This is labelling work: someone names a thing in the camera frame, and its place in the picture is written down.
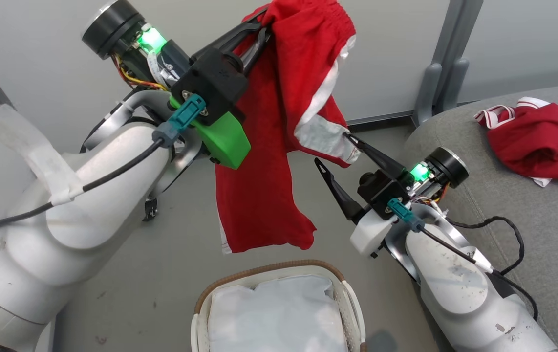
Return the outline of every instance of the laundry basket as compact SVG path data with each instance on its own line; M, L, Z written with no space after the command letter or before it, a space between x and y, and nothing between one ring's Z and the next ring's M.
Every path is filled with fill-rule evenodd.
M323 261L292 261L266 265L239 272L220 279L203 291L194 307L190 343L192 352L211 352L208 336L208 318L212 309L212 293L229 286L245 286L255 288L260 283L273 279L297 275L320 275L329 278L333 283L333 299L338 303L344 336L350 352L366 352L366 330L364 316L357 301L357 296L344 276L332 265Z

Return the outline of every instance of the gray fabric ottoman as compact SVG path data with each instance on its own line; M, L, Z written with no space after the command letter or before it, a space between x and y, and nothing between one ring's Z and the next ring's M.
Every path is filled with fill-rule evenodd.
M415 165L436 147L447 147L460 156L470 178L448 192L442 201L444 208L458 222L478 223L491 216L505 216L518 226L526 247L525 259L507 276L535 298L540 323L558 345L558 181L543 189L509 171L493 154L484 127L473 119L476 112L494 105L515 106L523 96L558 104L558 87L491 98L439 114L411 135L400 161ZM505 223L460 231L496 269L504 269L518 256L518 243Z

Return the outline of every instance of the green light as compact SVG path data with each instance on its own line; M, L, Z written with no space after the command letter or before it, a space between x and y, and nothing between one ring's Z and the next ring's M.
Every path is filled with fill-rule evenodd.
M416 181L422 182L429 178L431 171L429 171L426 166L419 163L413 168L413 170L411 170L410 174L413 175L413 178L415 178Z
M140 44L140 47L142 47L147 53L151 51L159 53L164 44L166 44L166 40L163 36L161 36L157 29L151 27L151 29L142 34L142 36L138 39L138 44Z

